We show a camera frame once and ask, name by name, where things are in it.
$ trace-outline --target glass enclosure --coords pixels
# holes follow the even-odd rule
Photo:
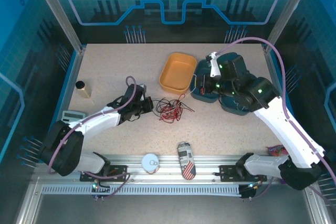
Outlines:
[[[0,0],[0,10],[0,216],[12,223],[73,49],[45,0]]]
[[[60,0],[86,43],[231,42],[270,34],[287,0]]]
[[[301,0],[276,47],[287,69],[297,120],[319,144],[336,150],[336,0]]]
[[[267,39],[288,0],[59,1],[82,44],[144,44]],[[10,199],[2,201],[0,216],[11,223],[38,161],[39,139],[56,119],[75,52],[45,0],[1,0],[0,10],[0,186],[2,198]],[[336,151],[335,41],[336,0],[301,0],[276,47],[296,119]]]

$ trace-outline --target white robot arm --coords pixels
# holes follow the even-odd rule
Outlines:
[[[242,56],[231,61],[217,62],[216,52],[206,57],[210,74],[197,77],[201,93],[219,93],[232,97],[266,123],[284,145],[288,156],[259,156],[245,154],[236,164],[237,172],[244,176],[267,175],[282,178],[294,189],[304,189],[321,175],[321,162],[317,153],[324,157],[324,149],[317,144],[287,110],[291,122],[317,150],[313,152],[303,137],[293,128],[282,108],[282,98],[275,87],[265,78],[256,78],[245,66]]]
[[[60,141],[72,131],[58,151],[52,163],[52,168],[61,176],[67,176],[74,170],[94,174],[101,172],[109,161],[98,153],[82,153],[82,144],[110,127],[129,121],[132,116],[140,117],[141,114],[152,111],[153,102],[150,97],[145,96],[146,86],[136,85],[134,97],[130,101],[133,91],[134,85],[131,84],[125,95],[115,99],[101,111],[87,118],[69,124],[63,121],[56,122],[48,132],[39,150],[40,160],[49,164]],[[111,112],[112,109],[119,108],[124,104],[125,107],[122,109]]]

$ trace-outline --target orange bowl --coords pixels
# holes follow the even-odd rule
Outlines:
[[[195,57],[175,52],[171,54],[160,75],[160,85],[164,91],[185,94],[197,65]]]

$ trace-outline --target speckled countertop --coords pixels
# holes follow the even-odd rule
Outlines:
[[[152,99],[177,98],[166,93],[159,84],[160,73],[169,55],[183,52],[198,61],[225,44],[88,44],[78,80],[92,88],[90,99],[80,97],[77,90],[71,98],[70,110],[93,114],[107,103],[123,95],[125,78],[132,75],[138,84],[145,83]],[[259,44],[238,44],[227,52],[244,57],[247,69],[270,80],[266,60]],[[208,104],[187,97],[184,102],[195,113],[183,112],[179,122],[167,124],[152,114],[141,115],[96,135],[83,145],[85,152],[101,154],[176,155],[180,141],[190,142],[194,155],[234,155],[246,152],[265,153],[265,146],[279,144],[272,131],[254,114],[238,116],[222,110],[218,102]]]

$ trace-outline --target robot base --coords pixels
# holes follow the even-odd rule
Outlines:
[[[110,165],[108,168],[107,175],[105,176],[114,176],[119,175],[127,172],[127,166],[126,165]],[[96,174],[97,176],[104,176],[103,170]],[[112,179],[104,179],[104,182],[124,182],[126,180],[126,175],[118,178],[112,178]],[[79,180],[81,182],[94,182],[96,178],[91,177],[90,175],[87,175],[85,173],[81,173]]]
[[[219,166],[219,176],[221,177],[221,182],[262,182],[267,181],[267,176],[264,175],[251,175],[246,172],[244,177],[237,172],[237,167],[235,165],[221,165]]]

